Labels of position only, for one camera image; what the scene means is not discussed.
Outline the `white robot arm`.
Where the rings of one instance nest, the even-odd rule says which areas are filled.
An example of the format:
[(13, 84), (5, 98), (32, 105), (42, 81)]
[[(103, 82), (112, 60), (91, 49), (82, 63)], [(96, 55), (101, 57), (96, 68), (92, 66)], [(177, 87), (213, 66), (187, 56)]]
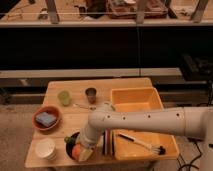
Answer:
[(213, 158), (213, 107), (177, 107), (138, 112), (116, 112), (105, 102), (93, 110), (78, 140), (86, 148), (95, 147), (106, 129), (130, 129), (179, 135), (204, 141), (201, 163)]

